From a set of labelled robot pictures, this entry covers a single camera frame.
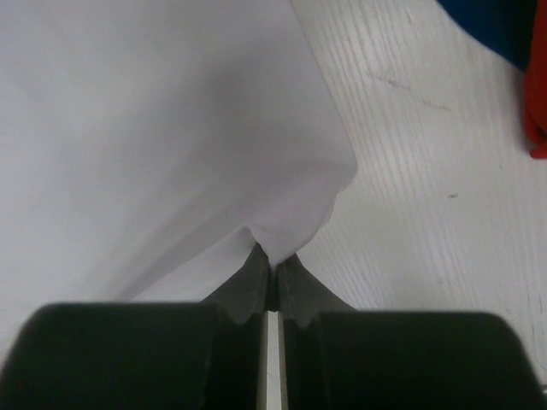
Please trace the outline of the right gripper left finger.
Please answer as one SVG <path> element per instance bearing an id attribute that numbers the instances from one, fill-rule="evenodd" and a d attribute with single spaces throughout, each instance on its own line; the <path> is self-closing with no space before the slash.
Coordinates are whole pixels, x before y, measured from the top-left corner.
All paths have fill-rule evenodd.
<path id="1" fill-rule="evenodd" d="M 260 247 L 200 302 L 55 303 L 22 326 L 4 409 L 263 409 L 270 269 Z"/>

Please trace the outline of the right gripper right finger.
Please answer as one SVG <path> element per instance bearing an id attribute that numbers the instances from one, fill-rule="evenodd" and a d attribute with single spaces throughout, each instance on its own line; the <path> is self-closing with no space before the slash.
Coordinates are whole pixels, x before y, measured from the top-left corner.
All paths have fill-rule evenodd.
<path id="1" fill-rule="evenodd" d="M 296 256 L 276 271 L 290 409 L 536 409 L 507 322 L 481 312 L 350 307 Z"/>

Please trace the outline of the white t shirt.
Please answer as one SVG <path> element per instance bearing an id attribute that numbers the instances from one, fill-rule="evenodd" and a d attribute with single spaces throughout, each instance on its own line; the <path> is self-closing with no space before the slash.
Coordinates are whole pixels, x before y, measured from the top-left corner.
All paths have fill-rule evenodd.
<path id="1" fill-rule="evenodd" d="M 281 262 L 355 173 L 288 1 L 2 2 L 2 352 L 51 302 Z"/>

